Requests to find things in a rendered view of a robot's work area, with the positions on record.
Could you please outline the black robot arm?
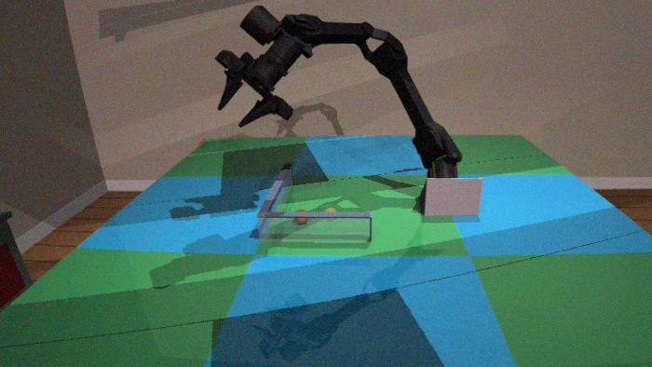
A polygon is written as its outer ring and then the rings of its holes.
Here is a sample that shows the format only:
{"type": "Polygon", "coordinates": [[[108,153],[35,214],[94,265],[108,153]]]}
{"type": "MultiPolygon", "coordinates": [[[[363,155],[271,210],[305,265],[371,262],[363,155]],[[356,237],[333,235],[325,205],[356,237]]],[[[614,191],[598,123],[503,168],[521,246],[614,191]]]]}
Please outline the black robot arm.
{"type": "Polygon", "coordinates": [[[319,45],[358,46],[364,59],[381,75],[390,79],[400,97],[414,125],[413,144],[421,156],[424,168],[428,169],[428,179],[458,178],[456,162],[462,162],[461,152],[445,128],[433,120],[408,73],[408,57],[404,48],[392,33],[375,29],[366,21],[324,22],[318,16],[306,14],[287,14],[279,21],[263,6],[255,6],[240,27],[262,46],[274,40],[275,43],[269,50],[278,55],[289,68],[302,54],[309,59],[312,56],[311,48],[319,45]],[[370,51],[366,43],[370,37],[383,41],[375,51],[370,51]]]}

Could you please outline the low clear l-shaped wall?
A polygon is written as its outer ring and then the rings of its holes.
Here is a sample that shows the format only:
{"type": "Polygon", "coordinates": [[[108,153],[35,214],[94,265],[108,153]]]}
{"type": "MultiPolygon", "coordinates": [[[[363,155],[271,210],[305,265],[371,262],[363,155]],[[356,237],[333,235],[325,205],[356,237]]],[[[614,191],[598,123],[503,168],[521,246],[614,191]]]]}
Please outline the low clear l-shaped wall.
{"type": "MultiPolygon", "coordinates": [[[[281,212],[292,187],[290,167],[269,212],[281,212]]],[[[370,242],[370,218],[257,218],[260,240],[370,242]]]]}

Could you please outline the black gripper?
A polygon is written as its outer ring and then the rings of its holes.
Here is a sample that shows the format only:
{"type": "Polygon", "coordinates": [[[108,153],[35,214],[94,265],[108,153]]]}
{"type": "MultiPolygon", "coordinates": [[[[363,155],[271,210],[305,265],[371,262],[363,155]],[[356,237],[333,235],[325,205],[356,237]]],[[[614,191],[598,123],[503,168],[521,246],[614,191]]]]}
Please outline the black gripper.
{"type": "Polygon", "coordinates": [[[226,86],[221,99],[218,111],[221,111],[227,103],[236,94],[243,85],[244,79],[258,94],[264,98],[257,100],[254,107],[244,116],[238,126],[246,126],[252,121],[267,116],[277,114],[283,119],[288,120],[292,116],[293,109],[282,98],[273,95],[274,86],[279,80],[288,74],[289,66],[275,53],[268,50],[265,55],[247,72],[243,66],[244,62],[233,52],[222,50],[215,58],[227,71],[226,86]],[[253,78],[255,80],[252,80],[253,78]],[[260,86],[263,88],[261,89],[260,86]]]}

